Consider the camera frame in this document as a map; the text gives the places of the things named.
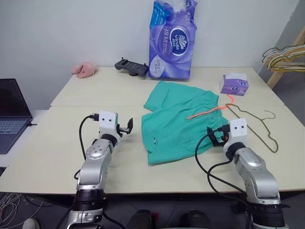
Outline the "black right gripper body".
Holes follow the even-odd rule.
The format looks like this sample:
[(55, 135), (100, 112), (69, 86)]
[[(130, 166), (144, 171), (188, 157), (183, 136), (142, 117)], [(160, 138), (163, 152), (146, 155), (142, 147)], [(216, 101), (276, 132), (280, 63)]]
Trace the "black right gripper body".
[(225, 143), (227, 143), (229, 139), (229, 133), (230, 133), (230, 125), (223, 125), (216, 129), (216, 132), (222, 132), (223, 135), (221, 136), (221, 142), (218, 142), (220, 146), (224, 146)]

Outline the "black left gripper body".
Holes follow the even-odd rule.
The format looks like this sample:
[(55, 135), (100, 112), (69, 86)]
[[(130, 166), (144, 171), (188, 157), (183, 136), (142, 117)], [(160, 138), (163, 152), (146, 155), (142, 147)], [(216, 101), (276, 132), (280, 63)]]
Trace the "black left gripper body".
[(123, 133), (129, 134), (129, 128), (128, 127), (120, 127), (119, 124), (116, 125), (116, 132), (117, 134), (122, 137)]

